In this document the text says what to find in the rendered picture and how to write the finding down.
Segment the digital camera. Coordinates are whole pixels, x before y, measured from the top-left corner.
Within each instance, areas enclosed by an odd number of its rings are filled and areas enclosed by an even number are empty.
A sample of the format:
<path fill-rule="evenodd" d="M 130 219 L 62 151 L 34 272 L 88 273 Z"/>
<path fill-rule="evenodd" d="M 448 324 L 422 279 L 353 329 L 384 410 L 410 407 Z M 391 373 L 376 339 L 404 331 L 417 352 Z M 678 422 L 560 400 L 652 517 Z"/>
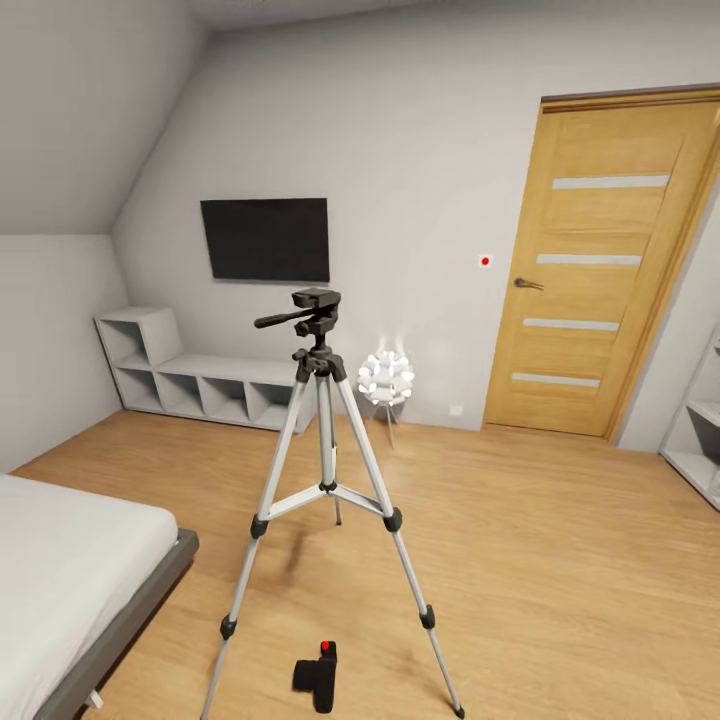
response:
<path fill-rule="evenodd" d="M 294 689 L 314 692 L 316 710 L 332 712 L 337 666 L 336 642 L 321 642 L 320 660 L 298 660 L 294 672 Z"/>

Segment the camera tripod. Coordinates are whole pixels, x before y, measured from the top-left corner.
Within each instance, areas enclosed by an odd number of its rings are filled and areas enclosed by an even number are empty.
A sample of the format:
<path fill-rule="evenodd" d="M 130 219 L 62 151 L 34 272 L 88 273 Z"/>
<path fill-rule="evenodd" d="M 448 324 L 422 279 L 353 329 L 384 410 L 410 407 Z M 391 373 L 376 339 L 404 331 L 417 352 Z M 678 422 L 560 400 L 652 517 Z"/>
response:
<path fill-rule="evenodd" d="M 254 556 L 257 550 L 257 544 L 260 536 L 265 534 L 268 522 L 277 516 L 285 514 L 290 510 L 296 509 L 308 502 L 325 496 L 335 497 L 337 524 L 341 524 L 339 499 L 344 499 L 357 507 L 362 507 L 371 513 L 380 515 L 386 525 L 388 531 L 392 533 L 398 549 L 402 564 L 405 568 L 412 592 L 414 593 L 416 603 L 419 608 L 419 617 L 422 626 L 428 631 L 430 640 L 435 650 L 436 656 L 442 673 L 444 675 L 447 687 L 450 691 L 452 701 L 455 706 L 455 713 L 461 720 L 464 719 L 465 711 L 459 703 L 456 691 L 451 681 L 448 669 L 444 662 L 438 641 L 434 634 L 435 614 L 431 604 L 426 605 L 421 594 L 420 587 L 415 577 L 404 541 L 400 534 L 400 527 L 403 524 L 403 516 L 401 510 L 393 507 L 389 495 L 387 493 L 384 481 L 382 480 L 378 464 L 376 462 L 371 444 L 366 434 L 365 425 L 363 425 L 360 412 L 356 406 L 352 391 L 348 384 L 347 375 L 343 366 L 343 358 L 339 354 L 333 354 L 333 349 L 326 346 L 325 333 L 331 329 L 335 329 L 335 322 L 338 320 L 338 303 L 341 301 L 340 292 L 333 290 L 325 290 L 312 287 L 310 289 L 301 290 L 292 294 L 294 306 L 299 308 L 311 308 L 289 314 L 280 314 L 264 318 L 256 319 L 254 325 L 257 329 L 274 326 L 285 323 L 287 320 L 300 318 L 308 315 L 310 319 L 299 321 L 294 325 L 297 336 L 306 338 L 308 334 L 315 336 L 316 346 L 311 347 L 310 352 L 304 348 L 300 348 L 296 353 L 292 354 L 292 359 L 299 361 L 297 374 L 295 377 L 295 386 L 293 387 L 292 396 L 289 402 L 285 420 L 281 429 L 281 434 L 274 459 L 271 465 L 270 473 L 265 485 L 262 501 L 258 513 L 254 516 L 250 528 L 251 541 L 242 569 L 242 574 L 236 590 L 236 595 L 231 607 L 231 612 L 221 623 L 220 632 L 224 638 L 221 652 L 215 667 L 210 690 L 206 699 L 202 716 L 199 720 L 206 720 L 214 691 L 217 686 L 221 667 L 226 655 L 229 644 L 229 638 L 233 635 L 237 624 L 237 615 L 243 598 L 243 593 L 248 581 L 249 571 L 251 570 Z M 319 418 L 319 434 L 320 434 L 320 450 L 321 450 L 321 467 L 322 481 L 318 485 L 294 494 L 289 498 L 272 504 L 276 486 L 280 477 L 286 452 L 293 434 L 293 428 L 300 409 L 303 393 L 309 381 L 311 373 L 315 376 L 315 389 L 317 395 L 317 412 Z M 364 462 L 371 476 L 371 481 L 376 491 L 377 499 L 367 497 L 358 491 L 337 483 L 336 471 L 336 454 L 337 442 L 335 441 L 333 409 L 330 385 L 330 373 L 336 382 L 338 392 L 340 393 L 346 413 L 351 422 L 351 427 L 356 436 Z"/>

